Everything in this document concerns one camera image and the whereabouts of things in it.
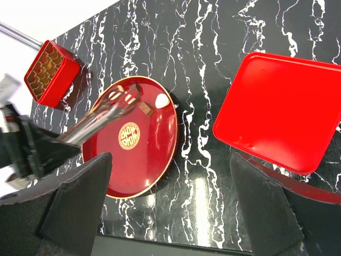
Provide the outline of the dark square chocolate top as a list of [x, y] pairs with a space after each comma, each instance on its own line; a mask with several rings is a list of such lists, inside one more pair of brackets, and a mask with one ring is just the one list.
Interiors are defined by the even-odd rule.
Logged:
[[140, 94], [143, 93], [143, 90], [142, 90], [140, 84], [137, 84], [137, 83], [132, 84], [132, 85], [129, 86], [129, 88], [130, 89], [136, 89]]

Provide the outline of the red box lid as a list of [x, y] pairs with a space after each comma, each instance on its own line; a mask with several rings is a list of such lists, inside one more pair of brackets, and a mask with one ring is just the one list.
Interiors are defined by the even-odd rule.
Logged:
[[339, 65], [253, 52], [240, 65], [213, 134], [307, 175], [318, 168], [339, 122]]

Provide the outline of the brown striped rectangular chocolate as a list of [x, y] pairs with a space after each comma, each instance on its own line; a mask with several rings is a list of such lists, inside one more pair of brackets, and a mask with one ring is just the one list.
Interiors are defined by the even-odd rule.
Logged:
[[141, 102], [139, 108], [146, 116], [149, 117], [155, 112], [154, 109], [146, 102]]

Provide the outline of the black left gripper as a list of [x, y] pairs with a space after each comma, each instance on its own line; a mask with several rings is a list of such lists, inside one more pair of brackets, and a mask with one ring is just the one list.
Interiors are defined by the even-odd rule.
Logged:
[[1, 107], [1, 167], [14, 166], [18, 178], [42, 178], [80, 153], [80, 147], [58, 140], [58, 134], [35, 125], [15, 107]]

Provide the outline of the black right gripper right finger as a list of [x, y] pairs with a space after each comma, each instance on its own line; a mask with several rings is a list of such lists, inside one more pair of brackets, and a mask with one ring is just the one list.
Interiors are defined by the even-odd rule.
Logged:
[[340, 255], [340, 195], [233, 153], [230, 170], [253, 255]]

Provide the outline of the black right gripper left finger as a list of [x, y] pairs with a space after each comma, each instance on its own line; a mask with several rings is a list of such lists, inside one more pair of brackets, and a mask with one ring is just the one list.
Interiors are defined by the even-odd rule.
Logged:
[[90, 255], [112, 155], [1, 197], [1, 255]]

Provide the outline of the white heart chocolate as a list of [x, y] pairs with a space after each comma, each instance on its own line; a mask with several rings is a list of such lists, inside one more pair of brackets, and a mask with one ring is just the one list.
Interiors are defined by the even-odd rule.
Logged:
[[161, 94], [157, 95], [157, 97], [156, 97], [155, 107], [157, 109], [162, 109], [162, 108], [168, 106], [169, 103], [170, 103], [169, 97], [166, 94], [161, 93]]

